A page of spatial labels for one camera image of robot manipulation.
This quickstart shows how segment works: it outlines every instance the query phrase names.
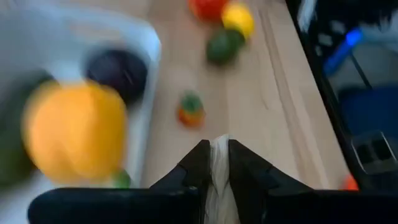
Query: white bin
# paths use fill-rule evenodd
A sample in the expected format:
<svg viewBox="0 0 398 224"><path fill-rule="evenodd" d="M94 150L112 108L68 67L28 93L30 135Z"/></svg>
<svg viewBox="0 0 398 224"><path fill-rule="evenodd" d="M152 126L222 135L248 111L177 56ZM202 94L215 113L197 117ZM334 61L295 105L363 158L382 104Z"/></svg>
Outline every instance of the white bin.
<svg viewBox="0 0 398 224"><path fill-rule="evenodd" d="M85 31L94 35L87 36ZM117 40L98 35L101 31L116 34ZM125 168L133 187L139 187L161 51L150 24L108 11L54 6L11 13L0 20L0 87L5 86L10 75L15 78L18 73L37 69L48 71L60 83L80 82L90 54L112 45L138 54L149 70L143 99L129 112ZM37 172L26 183L0 193L0 223L28 223L30 201L55 187Z"/></svg>

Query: plastic vegetable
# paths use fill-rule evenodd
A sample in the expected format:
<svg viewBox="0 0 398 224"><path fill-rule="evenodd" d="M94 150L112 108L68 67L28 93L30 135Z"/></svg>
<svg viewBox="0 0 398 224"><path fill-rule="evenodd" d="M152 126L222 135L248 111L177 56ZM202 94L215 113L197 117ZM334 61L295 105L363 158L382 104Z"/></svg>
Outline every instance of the plastic vegetable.
<svg viewBox="0 0 398 224"><path fill-rule="evenodd" d="M107 50L88 63L87 77L114 88L129 105L144 92L148 70L136 54L126 50Z"/></svg>
<svg viewBox="0 0 398 224"><path fill-rule="evenodd" d="M8 83L0 99L0 188L29 176L34 169L21 136L21 119L30 94L53 80L45 72L32 72Z"/></svg>
<svg viewBox="0 0 398 224"><path fill-rule="evenodd" d="M131 185L130 175L125 171L121 170L113 177L113 184L117 188L125 189Z"/></svg>
<svg viewBox="0 0 398 224"><path fill-rule="evenodd" d="M205 120L205 110L198 95L189 92L181 99L177 109L179 120L187 127L198 128Z"/></svg>
<svg viewBox="0 0 398 224"><path fill-rule="evenodd" d="M359 190L358 185L352 175L347 176L345 179L343 190Z"/></svg>
<svg viewBox="0 0 398 224"><path fill-rule="evenodd" d="M30 99L23 126L34 164L51 180L101 181L121 166L126 107L112 88L94 82L43 85Z"/></svg>
<svg viewBox="0 0 398 224"><path fill-rule="evenodd" d="M248 39L254 31L254 19L250 10L241 3L230 3L225 6L222 14L226 29L236 29Z"/></svg>
<svg viewBox="0 0 398 224"><path fill-rule="evenodd" d="M218 22L221 12L229 0L188 0L190 9L199 19Z"/></svg>
<svg viewBox="0 0 398 224"><path fill-rule="evenodd" d="M209 62L223 65L235 58L244 44L244 37L236 30L221 30L207 43L206 57Z"/></svg>

